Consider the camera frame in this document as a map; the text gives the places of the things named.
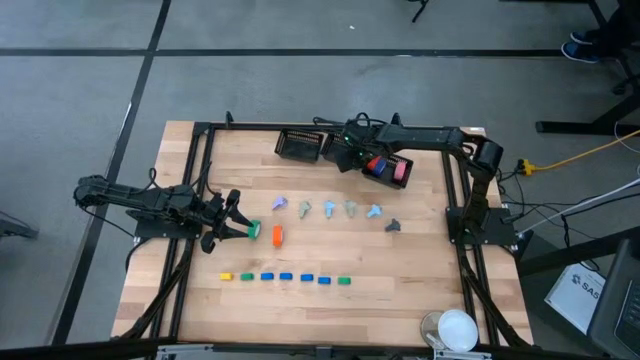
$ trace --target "white sign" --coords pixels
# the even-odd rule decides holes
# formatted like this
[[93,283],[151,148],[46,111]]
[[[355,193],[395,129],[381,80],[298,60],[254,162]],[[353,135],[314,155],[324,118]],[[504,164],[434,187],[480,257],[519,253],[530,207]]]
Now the white sign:
[[564,269],[544,301],[586,335],[604,283],[597,272],[573,264]]

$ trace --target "wooden table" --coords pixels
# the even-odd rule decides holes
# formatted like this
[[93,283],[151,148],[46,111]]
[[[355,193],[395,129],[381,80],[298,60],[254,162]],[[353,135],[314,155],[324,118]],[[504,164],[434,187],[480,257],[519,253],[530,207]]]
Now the wooden table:
[[[167,123],[155,165],[161,186],[181,182],[192,129],[192,122]],[[261,220],[263,230],[255,242],[226,240],[210,255],[197,244],[179,341],[427,346],[419,333],[422,317],[436,310],[464,309],[444,216],[448,203],[441,153],[401,151],[414,166],[407,188],[394,190],[357,171],[341,174],[322,158],[316,164],[281,159],[273,151],[278,134],[215,133],[209,184],[223,196],[239,189],[240,210],[249,219]],[[458,178],[456,185],[461,194]],[[289,206],[272,211],[279,195]],[[358,203],[354,218],[348,218],[342,206],[347,199]],[[313,209],[301,220],[298,204],[303,200]],[[338,205],[331,219],[324,214],[325,200]],[[489,200],[492,206],[500,205],[495,182]],[[374,203],[382,206],[384,215],[367,219]],[[384,232],[392,217],[401,223],[401,232]],[[275,224],[284,227],[280,249],[271,244]],[[133,255],[113,335],[129,329],[156,295],[167,244],[167,239],[154,239]],[[514,260],[497,246],[483,249],[493,300],[520,336],[531,342]],[[293,281],[239,280],[242,272],[258,277],[274,272],[277,278],[285,271],[294,274]],[[236,278],[221,281],[221,272],[232,272]],[[302,283],[301,273],[331,276],[334,283]],[[352,284],[335,284],[337,276],[351,276]],[[170,298],[161,335],[168,334],[172,306]],[[487,342],[477,299],[476,309],[481,339]]]

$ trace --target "yellow cable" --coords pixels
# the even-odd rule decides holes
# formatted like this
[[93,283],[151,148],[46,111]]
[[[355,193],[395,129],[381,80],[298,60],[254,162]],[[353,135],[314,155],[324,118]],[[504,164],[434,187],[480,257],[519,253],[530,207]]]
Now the yellow cable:
[[566,160],[562,160],[562,161],[559,161],[559,162],[557,162],[557,163],[555,163],[555,164],[551,164],[551,165],[547,165],[547,166],[535,166],[535,165],[533,165],[533,164],[530,164],[527,160],[525,160],[525,161],[524,161],[524,167],[525,167],[525,168],[524,168],[524,172],[525,172],[525,174],[526,174],[526,175],[531,175],[531,174],[532,174],[533,172],[535,172],[535,171],[544,171],[544,170],[551,170],[551,169],[555,169],[555,168],[557,168],[557,167],[559,167],[559,166],[562,166],[562,165],[568,164],[568,163],[570,163],[570,162],[572,162],[572,161],[574,161],[574,160],[578,160],[578,159],[580,159],[580,158],[582,158],[582,157],[585,157],[585,156],[587,156],[587,155],[591,155],[591,154],[593,154],[594,152],[597,152],[597,151],[600,151],[600,150],[606,149],[606,148],[608,148],[608,147],[610,147],[610,146],[613,146],[613,145],[615,145],[615,144],[617,144],[617,143],[619,143],[619,142],[622,142],[622,141],[624,141],[624,140],[626,140],[626,139],[628,139],[628,138],[630,138],[630,137],[632,137],[632,136],[635,136],[635,135],[637,135],[637,134],[640,134],[640,130],[636,130],[636,131],[632,132],[631,134],[626,135],[626,136],[623,136],[623,137],[621,137],[621,138],[619,138],[619,139],[616,139],[616,140],[614,140],[614,141],[612,141],[612,142],[610,142],[610,143],[608,143],[608,144],[605,144],[605,145],[599,146],[599,147],[597,147],[597,148],[595,148],[595,149],[591,149],[591,150],[589,150],[589,151],[585,151],[585,152],[583,152],[582,154],[578,154],[578,155],[576,155],[576,156],[574,156],[574,157],[570,157],[570,158],[568,158],[568,159],[566,159]]

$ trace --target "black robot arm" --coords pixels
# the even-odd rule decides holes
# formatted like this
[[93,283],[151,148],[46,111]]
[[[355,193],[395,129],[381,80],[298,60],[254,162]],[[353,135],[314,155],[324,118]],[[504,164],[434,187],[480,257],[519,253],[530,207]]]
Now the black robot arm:
[[[136,235],[140,237],[183,237],[172,234],[187,229],[187,237],[193,238],[200,235],[203,225],[209,226],[211,231],[205,233],[200,241],[206,253],[213,251],[214,238],[225,240],[248,236],[228,227],[227,218],[251,226],[251,222],[238,211],[240,191],[235,189],[229,192],[226,201],[218,192],[213,193],[211,200],[203,201],[189,185],[139,189],[112,184],[100,175],[93,175],[78,181],[73,197],[81,208],[104,204],[129,208],[127,214],[138,221]],[[157,235],[145,233],[146,229],[155,231]]]
[[344,124],[315,118],[316,124],[343,125],[341,136],[350,151],[337,159],[341,172],[360,169],[376,156],[388,157],[400,150],[442,151],[454,156],[473,178],[471,196],[464,206],[460,228],[474,235],[483,232],[489,205],[487,191],[498,171],[503,148],[481,135],[465,133],[457,127],[412,129],[402,126],[395,114],[391,123],[358,114]]

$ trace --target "blue block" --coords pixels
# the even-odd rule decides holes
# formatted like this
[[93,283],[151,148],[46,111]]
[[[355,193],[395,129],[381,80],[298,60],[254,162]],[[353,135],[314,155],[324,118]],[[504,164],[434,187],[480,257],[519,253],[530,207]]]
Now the blue block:
[[384,171],[385,167],[387,167],[387,160],[385,160],[384,158],[380,158],[380,160],[376,164],[376,167],[373,168],[373,171],[372,171],[373,175],[375,176],[382,175],[382,172]]

